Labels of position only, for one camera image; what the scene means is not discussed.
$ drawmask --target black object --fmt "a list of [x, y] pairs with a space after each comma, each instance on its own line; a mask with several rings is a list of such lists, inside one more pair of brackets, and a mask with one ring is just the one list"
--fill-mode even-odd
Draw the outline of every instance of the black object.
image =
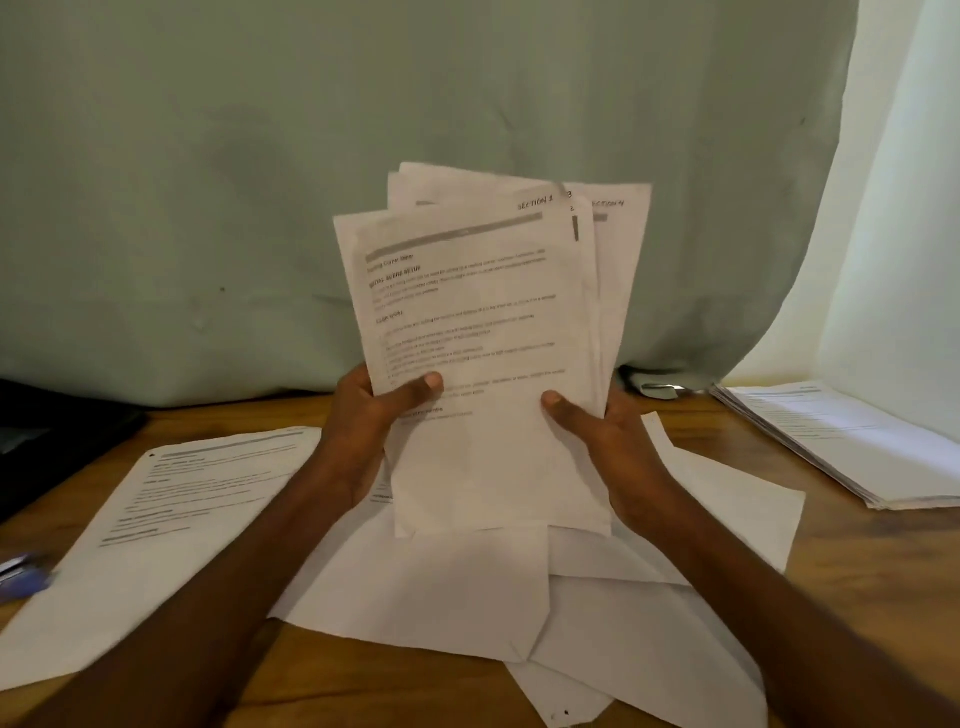
[[33, 431], [25, 433], [31, 439], [0, 454], [0, 522], [146, 422], [144, 411], [128, 404], [68, 397], [0, 379], [0, 428]]

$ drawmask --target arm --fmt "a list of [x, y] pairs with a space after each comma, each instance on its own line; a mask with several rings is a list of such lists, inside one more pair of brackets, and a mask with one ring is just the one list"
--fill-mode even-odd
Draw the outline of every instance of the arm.
[[543, 406], [586, 443], [617, 516], [663, 551], [753, 655], [791, 724], [960, 725], [953, 704], [797, 591], [677, 483], [631, 398], [612, 387], [603, 420], [555, 392]]
[[21, 726], [203, 725], [306, 557], [371, 488], [394, 420], [442, 387], [427, 375], [374, 397], [366, 366], [345, 376], [317, 450], [247, 530]]

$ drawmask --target wooden table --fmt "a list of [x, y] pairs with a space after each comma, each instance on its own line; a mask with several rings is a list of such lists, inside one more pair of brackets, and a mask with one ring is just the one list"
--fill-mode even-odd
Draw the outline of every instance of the wooden table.
[[[918, 677], [960, 701], [960, 509], [873, 513], [856, 497], [717, 401], [646, 400], [674, 444], [806, 491], [789, 578]], [[0, 553], [60, 559], [148, 449], [290, 425], [322, 425], [328, 397], [155, 412], [139, 434], [0, 525]], [[17, 606], [0, 607], [0, 626]], [[268, 622], [240, 670], [230, 728], [246, 726], [540, 726], [499, 663], [361, 643]], [[0, 693], [0, 723], [66, 678]], [[597, 726], [662, 726], [614, 703]]]

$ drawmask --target gray-green fabric backdrop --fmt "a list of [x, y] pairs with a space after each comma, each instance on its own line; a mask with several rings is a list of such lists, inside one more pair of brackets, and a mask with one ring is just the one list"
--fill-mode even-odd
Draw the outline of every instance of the gray-green fabric backdrop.
[[361, 358], [334, 214], [405, 159], [652, 182], [621, 361], [767, 329], [837, 143], [855, 0], [0, 6], [0, 377], [148, 405]]

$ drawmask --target wooden surface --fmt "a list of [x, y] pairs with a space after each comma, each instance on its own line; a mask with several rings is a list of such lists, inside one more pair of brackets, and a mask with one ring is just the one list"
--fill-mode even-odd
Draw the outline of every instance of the wooden surface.
[[[960, 509], [873, 513], [803, 460], [706, 396], [648, 400], [675, 445], [806, 491], [789, 578], [922, 680], [960, 701]], [[0, 555], [59, 560], [136, 459], [160, 445], [290, 425], [322, 425], [329, 398], [266, 400], [154, 413], [130, 441], [0, 525]], [[19, 605], [0, 607], [0, 626]], [[542, 725], [499, 663], [265, 625], [238, 671], [230, 728]], [[63, 684], [0, 693], [0, 724]], [[666, 725], [614, 703], [597, 726]]]

